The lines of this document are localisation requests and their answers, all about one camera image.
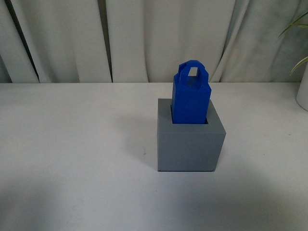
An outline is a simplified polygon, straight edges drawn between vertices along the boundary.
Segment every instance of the gray cube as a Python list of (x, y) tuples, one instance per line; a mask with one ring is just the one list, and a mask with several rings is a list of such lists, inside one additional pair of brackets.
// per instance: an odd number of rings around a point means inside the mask
[(158, 171), (214, 171), (226, 131), (210, 101), (206, 124), (173, 124), (171, 99), (158, 99)]

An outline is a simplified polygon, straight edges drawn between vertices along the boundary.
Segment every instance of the blue block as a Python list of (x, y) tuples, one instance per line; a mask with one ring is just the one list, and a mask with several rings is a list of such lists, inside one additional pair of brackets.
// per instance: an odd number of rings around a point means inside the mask
[[(192, 67), (196, 76), (189, 76)], [(173, 79), (172, 121), (174, 124), (205, 124), (211, 88), (208, 72), (197, 60), (179, 65), (179, 72)]]

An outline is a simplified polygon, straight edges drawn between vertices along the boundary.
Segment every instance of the handle hole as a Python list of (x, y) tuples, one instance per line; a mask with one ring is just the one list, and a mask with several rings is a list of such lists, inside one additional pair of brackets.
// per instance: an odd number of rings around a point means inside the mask
[(191, 67), (189, 70), (188, 76), (189, 77), (197, 77), (198, 68), (197, 67)]

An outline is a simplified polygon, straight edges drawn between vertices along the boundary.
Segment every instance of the white pot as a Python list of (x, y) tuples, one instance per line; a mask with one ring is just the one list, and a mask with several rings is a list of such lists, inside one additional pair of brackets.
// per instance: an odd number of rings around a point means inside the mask
[(308, 64), (306, 65), (302, 83), (298, 89), (296, 101), (302, 108), (308, 111)]

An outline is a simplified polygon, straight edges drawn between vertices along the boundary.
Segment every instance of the curtain fold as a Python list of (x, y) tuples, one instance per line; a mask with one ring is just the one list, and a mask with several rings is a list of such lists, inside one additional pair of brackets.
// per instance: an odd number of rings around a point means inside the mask
[(0, 0), (0, 82), (38, 83), (10, 12)]
[(40, 82), (111, 82), (96, 0), (12, 0)]
[(299, 82), (303, 66), (289, 73), (308, 55), (308, 30), (278, 36), (307, 10), (306, 0), (0, 0), (0, 82), (172, 82), (192, 59), (211, 82)]
[(308, 10), (307, 1), (237, 0), (241, 22), (234, 27), (217, 73), (220, 82), (299, 82), (304, 66), (292, 76), (293, 66), (308, 55), (308, 30), (292, 27), (280, 33)]

